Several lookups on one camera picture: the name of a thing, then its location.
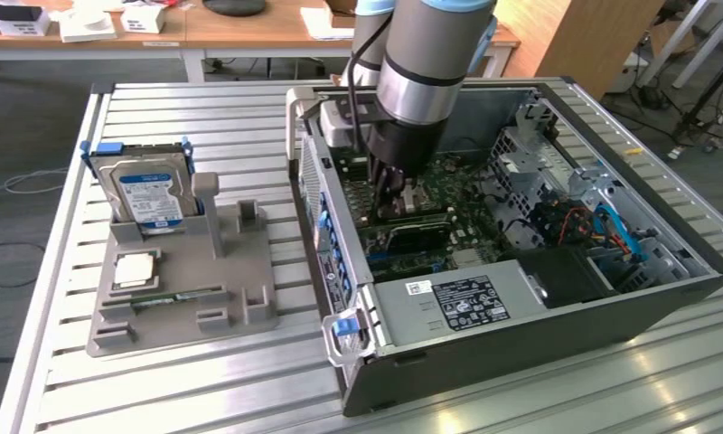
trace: power supply label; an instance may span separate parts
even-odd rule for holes
[[[456,331],[509,319],[488,276],[432,285],[450,328]]]

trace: red cable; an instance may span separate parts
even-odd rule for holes
[[[559,230],[559,240],[557,241],[558,246],[563,243],[565,227],[567,226],[567,219],[570,219],[570,214],[573,214],[575,211],[589,211],[589,210],[583,206],[579,206],[578,208],[571,208],[567,214],[565,215],[563,228]]]
[[[623,241],[615,235],[611,235],[611,240],[615,241],[615,244],[618,245],[622,252],[625,252],[625,254],[627,254],[629,249],[627,249],[627,246],[625,245]]]

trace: power cable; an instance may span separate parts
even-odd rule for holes
[[[29,246],[29,247],[36,248],[42,254],[45,254],[45,247],[41,246],[40,244],[34,244],[33,242],[26,242],[26,241],[0,242],[0,247],[5,247],[5,246]],[[21,288],[21,287],[25,287],[26,285],[30,285],[36,281],[37,281],[37,278],[30,278],[29,280],[24,280],[20,283],[6,284],[6,283],[0,282],[0,288],[4,288],[4,289]]]
[[[66,172],[68,172],[66,167],[60,167],[57,169],[37,170],[25,175],[16,175],[5,179],[5,182],[2,183],[2,185],[0,185],[0,190],[4,190],[5,192],[12,193],[12,194],[38,194],[38,193],[53,192],[54,190],[58,190],[60,188],[62,188],[64,185],[56,185],[53,187],[42,188],[40,190],[16,190],[13,187],[16,187],[18,184],[26,182],[28,180],[38,176],[62,175]]]

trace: wooden desk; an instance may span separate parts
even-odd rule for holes
[[[310,38],[301,7],[322,7],[322,0],[268,0],[265,11],[250,17],[214,14],[192,0],[196,7],[172,8],[161,34],[126,33],[120,14],[113,14],[118,39],[62,43],[58,25],[52,24],[44,37],[13,37],[0,34],[0,61],[181,59],[188,81],[204,82],[202,61],[208,58],[306,58],[349,57],[350,41],[317,41]],[[28,5],[65,10],[70,0],[25,0]],[[500,77],[520,40],[500,25],[488,50],[482,75]]]
[[[72,0],[24,0],[24,4],[42,6],[49,11],[65,11],[72,8]],[[161,44],[174,48],[184,46],[186,14],[178,8],[173,7],[166,11],[166,23],[160,34],[125,32],[121,25],[121,14],[114,13],[110,15],[118,39],[64,43],[58,34],[58,23],[50,23],[50,28],[45,36],[17,37],[0,34],[0,48],[21,50],[129,50],[165,48],[165,46],[157,46]]]
[[[261,14],[230,17],[214,14],[200,6],[188,11],[186,43],[189,48],[344,48],[349,55],[350,41],[317,41],[309,36],[300,16],[301,7],[322,7],[322,0],[268,0]],[[520,39],[500,26],[493,46],[516,47]]]
[[[261,14],[230,17],[197,5],[188,10],[186,47],[204,51],[201,59],[232,57],[349,57],[350,41],[317,41],[309,36],[301,7],[322,7],[322,0],[268,0]],[[500,77],[520,39],[500,25],[488,50],[482,75]],[[188,71],[201,78],[202,73]]]

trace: gray carpet floor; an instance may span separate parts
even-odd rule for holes
[[[717,52],[683,90],[669,92],[679,105],[694,102],[710,78],[721,68],[723,53]],[[685,61],[674,63],[662,77],[662,86],[673,81]],[[344,62],[328,62],[328,72],[340,73]],[[294,61],[273,62],[273,79],[293,78]],[[314,78],[309,62],[300,66],[300,77]],[[265,61],[240,59],[208,80],[264,80]],[[13,61],[0,62],[0,183],[13,175],[62,167],[77,137],[90,83],[185,81],[178,61]],[[629,96],[609,96],[609,107],[670,131],[678,119],[674,109],[641,113]],[[630,120],[630,128],[638,125]],[[654,152],[666,154],[674,144],[669,137],[643,128],[635,132]],[[723,149],[706,155],[693,149],[671,165],[705,198],[723,212]],[[28,183],[29,188],[58,184],[61,175]],[[45,244],[54,218],[60,191],[36,195],[0,192],[0,242],[26,241]],[[29,246],[0,248],[0,284],[12,285],[32,278],[40,267],[41,252]],[[32,285],[0,288],[0,357],[12,357],[18,343],[24,315],[32,297]],[[9,373],[0,363],[0,400]]]

